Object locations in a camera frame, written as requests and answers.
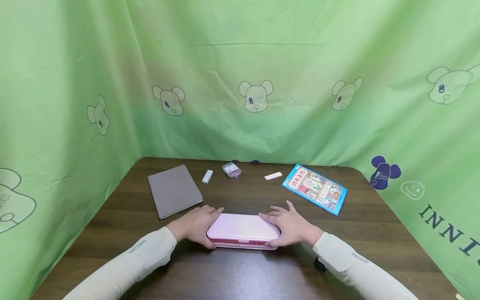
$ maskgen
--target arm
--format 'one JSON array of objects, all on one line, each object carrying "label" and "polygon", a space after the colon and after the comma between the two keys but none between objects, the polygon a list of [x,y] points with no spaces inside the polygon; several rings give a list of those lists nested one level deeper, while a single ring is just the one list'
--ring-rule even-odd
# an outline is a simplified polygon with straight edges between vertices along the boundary
[{"label": "arm", "polygon": [[418,300],[390,274],[334,235],[324,232],[313,250],[330,273],[367,300]]},{"label": "arm", "polygon": [[168,228],[151,232],[96,270],[63,299],[118,300],[136,282],[166,265],[176,245]]},{"label": "arm", "polygon": [[63,300],[118,300],[136,282],[166,265],[183,239],[214,249],[206,236],[210,224],[222,213],[204,205],[195,208],[166,227],[139,239],[132,247],[96,270]]},{"label": "arm", "polygon": [[289,211],[272,206],[273,212],[259,214],[277,225],[280,238],[268,242],[270,247],[305,242],[326,268],[345,285],[355,288],[367,300],[418,300],[406,287],[386,271],[359,255],[352,247],[334,235],[323,232],[307,222],[287,201]]}]

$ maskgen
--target green curtain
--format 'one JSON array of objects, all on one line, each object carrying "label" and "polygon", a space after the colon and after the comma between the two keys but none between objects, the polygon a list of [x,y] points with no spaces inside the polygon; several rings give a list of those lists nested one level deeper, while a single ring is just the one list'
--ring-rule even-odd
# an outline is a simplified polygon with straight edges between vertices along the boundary
[{"label": "green curtain", "polygon": [[132,164],[160,156],[356,168],[478,299],[479,15],[476,0],[2,2],[1,298],[27,299]]}]

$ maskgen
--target person's left hand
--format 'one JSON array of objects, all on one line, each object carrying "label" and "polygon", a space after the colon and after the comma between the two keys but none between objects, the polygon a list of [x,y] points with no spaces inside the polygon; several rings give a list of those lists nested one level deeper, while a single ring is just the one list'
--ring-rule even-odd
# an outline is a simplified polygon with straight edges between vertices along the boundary
[{"label": "person's left hand", "polygon": [[197,207],[181,218],[172,221],[167,225],[167,228],[172,232],[177,242],[189,239],[204,245],[208,249],[215,249],[215,244],[207,237],[207,230],[222,212],[223,207],[219,209],[208,205],[201,208]]}]

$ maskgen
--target clear plastic container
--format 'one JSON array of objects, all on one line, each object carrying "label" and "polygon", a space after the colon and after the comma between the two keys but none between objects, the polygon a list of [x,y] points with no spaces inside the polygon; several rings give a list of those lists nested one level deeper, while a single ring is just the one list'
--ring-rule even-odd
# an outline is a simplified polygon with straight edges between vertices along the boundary
[{"label": "clear plastic container", "polygon": [[233,162],[224,164],[222,166],[222,169],[230,179],[237,178],[238,176],[240,176],[241,173],[240,168],[237,167]]}]

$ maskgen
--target white eraser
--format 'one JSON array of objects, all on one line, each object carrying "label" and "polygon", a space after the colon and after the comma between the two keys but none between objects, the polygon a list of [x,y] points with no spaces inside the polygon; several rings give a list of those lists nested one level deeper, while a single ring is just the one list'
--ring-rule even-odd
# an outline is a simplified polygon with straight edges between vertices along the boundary
[{"label": "white eraser", "polygon": [[282,176],[282,173],[277,172],[275,174],[270,174],[270,175],[265,176],[265,180],[275,179],[275,178],[278,178],[280,176]]},{"label": "white eraser", "polygon": [[204,178],[202,179],[202,182],[203,183],[208,183],[210,181],[210,178],[212,177],[212,174],[213,174],[213,171],[212,170],[208,170],[206,173],[205,173],[205,176]]}]

